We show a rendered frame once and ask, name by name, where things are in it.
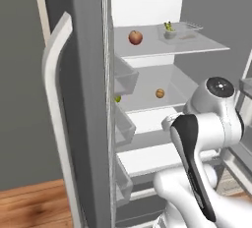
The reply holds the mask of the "clear plastic container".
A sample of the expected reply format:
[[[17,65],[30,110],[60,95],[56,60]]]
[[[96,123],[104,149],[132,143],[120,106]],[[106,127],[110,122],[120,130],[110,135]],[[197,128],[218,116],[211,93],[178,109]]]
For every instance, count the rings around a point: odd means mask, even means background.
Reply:
[[[186,41],[190,41],[191,39],[195,39],[199,35],[200,30],[202,29],[201,26],[189,22],[171,23],[172,27],[176,31],[176,36],[173,39],[165,39],[165,28],[163,24],[157,25],[157,36],[160,41],[166,44],[183,43]]]

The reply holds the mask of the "red apple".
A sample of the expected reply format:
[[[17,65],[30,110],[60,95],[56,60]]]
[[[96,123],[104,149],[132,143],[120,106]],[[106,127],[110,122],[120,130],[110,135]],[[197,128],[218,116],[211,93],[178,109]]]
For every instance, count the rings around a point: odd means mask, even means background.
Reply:
[[[137,30],[132,30],[128,35],[128,39],[133,45],[138,45],[142,42],[143,35]]]

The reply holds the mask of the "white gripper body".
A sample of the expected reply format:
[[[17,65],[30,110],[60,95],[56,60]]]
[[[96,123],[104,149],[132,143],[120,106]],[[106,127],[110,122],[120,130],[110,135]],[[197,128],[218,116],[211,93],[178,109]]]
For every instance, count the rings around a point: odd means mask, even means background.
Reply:
[[[174,122],[174,120],[180,116],[180,115],[183,115],[183,112],[179,112],[179,113],[174,113],[174,114],[170,114],[168,116],[166,116],[162,122],[161,122],[161,126],[162,126],[162,129],[164,131],[168,131],[172,125],[172,123]]]

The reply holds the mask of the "glass fridge shelf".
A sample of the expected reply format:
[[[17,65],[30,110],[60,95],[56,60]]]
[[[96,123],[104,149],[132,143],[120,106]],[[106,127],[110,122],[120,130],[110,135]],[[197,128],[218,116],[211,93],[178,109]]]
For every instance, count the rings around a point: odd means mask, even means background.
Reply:
[[[128,35],[131,30],[138,30],[143,35],[139,45],[133,45]],[[197,33],[186,39],[165,39],[158,26],[118,27],[114,29],[115,53],[125,58],[167,56],[188,53],[229,50],[210,38]]]
[[[119,105],[126,111],[184,104],[197,84],[174,65],[138,68],[139,77],[132,94],[123,95]],[[156,91],[164,90],[157,98]]]

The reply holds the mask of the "white cup with green sprigs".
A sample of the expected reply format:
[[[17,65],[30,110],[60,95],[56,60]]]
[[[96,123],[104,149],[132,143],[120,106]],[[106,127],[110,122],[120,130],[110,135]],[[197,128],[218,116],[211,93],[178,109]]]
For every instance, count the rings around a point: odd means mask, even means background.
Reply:
[[[165,39],[173,39],[176,36],[176,31],[172,27],[171,22],[164,23],[163,25],[165,28],[164,38]]]

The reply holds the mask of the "clear door bin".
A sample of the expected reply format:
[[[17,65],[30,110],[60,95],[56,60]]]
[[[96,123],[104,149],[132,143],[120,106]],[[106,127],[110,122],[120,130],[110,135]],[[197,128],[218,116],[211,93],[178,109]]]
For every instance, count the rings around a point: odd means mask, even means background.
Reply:
[[[136,126],[119,106],[115,104],[115,142],[118,146],[129,144],[135,134]]]
[[[137,83],[139,72],[124,59],[114,56],[114,93],[117,95],[132,94]]]
[[[133,189],[133,182],[119,157],[116,157],[115,182],[116,205],[122,206],[124,204],[127,204],[130,201]]]

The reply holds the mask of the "white fridge drawer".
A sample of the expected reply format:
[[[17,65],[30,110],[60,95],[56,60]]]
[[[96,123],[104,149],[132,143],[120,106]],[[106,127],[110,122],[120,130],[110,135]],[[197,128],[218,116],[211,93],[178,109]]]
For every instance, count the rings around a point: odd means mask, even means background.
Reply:
[[[118,156],[130,177],[138,177],[181,165],[172,143],[119,152]]]

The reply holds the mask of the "grey fridge door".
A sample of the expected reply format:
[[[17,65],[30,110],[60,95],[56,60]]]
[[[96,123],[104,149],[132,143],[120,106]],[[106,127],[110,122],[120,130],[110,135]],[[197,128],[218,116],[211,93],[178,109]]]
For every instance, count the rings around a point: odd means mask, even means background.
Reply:
[[[59,65],[59,86],[80,223],[114,228],[109,175],[102,0],[45,0],[49,25],[70,14],[73,32]]]

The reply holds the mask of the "grey fridge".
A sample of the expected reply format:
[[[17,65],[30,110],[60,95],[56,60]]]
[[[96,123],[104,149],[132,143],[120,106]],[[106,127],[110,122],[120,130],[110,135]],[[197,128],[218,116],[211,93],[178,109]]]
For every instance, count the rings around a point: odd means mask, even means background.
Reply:
[[[124,59],[136,70],[174,65],[198,86],[212,77],[225,78],[235,89],[234,106],[238,111],[235,100],[240,91],[239,80],[252,51],[252,0],[110,0],[108,12],[113,32],[118,27],[189,22],[202,27],[199,32],[201,35],[229,47],[229,50],[223,51],[167,56],[125,58],[116,53],[115,55]],[[187,101],[179,105],[129,112],[119,105],[135,124],[136,131],[129,144],[115,145],[116,157],[119,157],[119,152],[166,143],[173,144],[170,133],[162,129],[161,122],[170,114],[183,112]],[[209,176],[213,187],[218,182],[219,169],[224,167],[221,153],[226,148],[228,147],[205,150],[200,154],[202,162],[214,169],[214,173]],[[165,169],[182,167],[181,160],[180,166]],[[163,170],[130,177],[133,182],[130,201],[118,206],[116,228],[158,228],[157,220],[163,214],[167,201],[157,194],[154,178],[156,173]]]

